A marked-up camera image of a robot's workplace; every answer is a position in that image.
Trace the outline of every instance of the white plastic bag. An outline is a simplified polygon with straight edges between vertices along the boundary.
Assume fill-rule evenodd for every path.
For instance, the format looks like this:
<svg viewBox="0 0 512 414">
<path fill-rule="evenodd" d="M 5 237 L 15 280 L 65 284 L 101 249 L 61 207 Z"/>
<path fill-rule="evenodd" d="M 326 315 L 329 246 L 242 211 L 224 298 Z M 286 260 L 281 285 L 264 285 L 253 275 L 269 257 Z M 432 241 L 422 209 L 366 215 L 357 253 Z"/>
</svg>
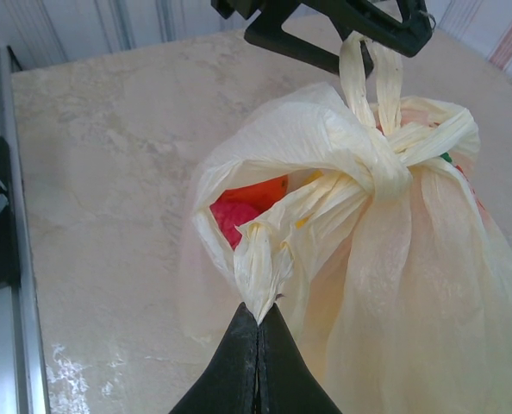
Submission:
<svg viewBox="0 0 512 414">
<path fill-rule="evenodd" d="M 213 345 L 240 301 L 275 302 L 334 402 L 357 413 L 512 413 L 512 252 L 465 176 L 479 149 L 465 108 L 400 98 L 397 53 L 340 52 L 329 85 L 265 104 L 199 166 L 179 271 L 185 331 Z M 227 189 L 323 175 L 239 227 L 209 207 Z"/>
</svg>

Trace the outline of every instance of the green object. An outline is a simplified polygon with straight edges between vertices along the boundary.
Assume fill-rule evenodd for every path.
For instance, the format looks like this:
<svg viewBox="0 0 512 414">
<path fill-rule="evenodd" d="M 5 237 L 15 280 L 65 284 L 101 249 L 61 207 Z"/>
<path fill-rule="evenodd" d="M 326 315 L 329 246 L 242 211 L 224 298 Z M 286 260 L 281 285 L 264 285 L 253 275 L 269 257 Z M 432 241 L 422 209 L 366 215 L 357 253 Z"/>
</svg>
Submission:
<svg viewBox="0 0 512 414">
<path fill-rule="evenodd" d="M 448 153 L 443 153 L 440 157 L 449 162 L 450 164 L 453 162 L 452 157 L 449 156 Z"/>
</svg>

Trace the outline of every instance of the striped wallpaper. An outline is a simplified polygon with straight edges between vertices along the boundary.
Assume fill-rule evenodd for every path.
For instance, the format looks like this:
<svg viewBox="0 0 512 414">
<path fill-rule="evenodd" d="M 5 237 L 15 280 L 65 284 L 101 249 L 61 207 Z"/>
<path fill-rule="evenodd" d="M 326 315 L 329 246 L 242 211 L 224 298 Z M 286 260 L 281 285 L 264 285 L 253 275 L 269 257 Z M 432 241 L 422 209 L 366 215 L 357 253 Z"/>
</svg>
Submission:
<svg viewBox="0 0 512 414">
<path fill-rule="evenodd" d="M 439 27 L 512 75 L 512 0 L 427 0 Z M 304 6 L 298 16 L 312 13 Z M 0 45 L 26 68 L 243 28 L 210 0 L 0 0 Z"/>
</svg>

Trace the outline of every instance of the marble surface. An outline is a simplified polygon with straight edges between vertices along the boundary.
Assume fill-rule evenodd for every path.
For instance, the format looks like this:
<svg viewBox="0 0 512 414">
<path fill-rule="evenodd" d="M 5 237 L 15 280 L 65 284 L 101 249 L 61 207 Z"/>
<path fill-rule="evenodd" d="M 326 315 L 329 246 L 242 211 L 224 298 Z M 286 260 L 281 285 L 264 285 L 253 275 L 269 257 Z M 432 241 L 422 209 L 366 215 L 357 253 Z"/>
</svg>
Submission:
<svg viewBox="0 0 512 414">
<path fill-rule="evenodd" d="M 327 19 L 289 24 L 338 52 Z M 167 412 L 202 372 L 174 305 L 190 174 L 260 104 L 323 80 L 239 33 L 14 75 L 53 414 Z M 437 32 L 404 94 L 471 110 L 473 184 L 512 246 L 512 81 Z"/>
</svg>

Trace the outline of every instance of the plastic bag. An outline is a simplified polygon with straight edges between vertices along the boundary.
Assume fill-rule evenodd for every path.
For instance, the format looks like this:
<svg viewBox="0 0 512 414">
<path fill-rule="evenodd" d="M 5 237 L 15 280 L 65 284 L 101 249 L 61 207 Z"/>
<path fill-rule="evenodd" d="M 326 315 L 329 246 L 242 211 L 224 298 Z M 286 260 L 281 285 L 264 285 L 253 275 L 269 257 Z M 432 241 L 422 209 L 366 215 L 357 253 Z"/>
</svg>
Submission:
<svg viewBox="0 0 512 414">
<path fill-rule="evenodd" d="M 512 413 L 512 252 L 465 177 L 477 125 L 456 104 L 400 98 L 400 56 L 370 41 L 368 104 L 362 40 L 340 53 L 347 106 L 329 85 L 301 89 L 198 167 L 181 245 L 185 332 L 215 346 L 240 301 L 261 321 L 277 300 L 345 412 Z M 238 228 L 234 251 L 210 206 L 285 174 L 293 188 Z"/>
</svg>

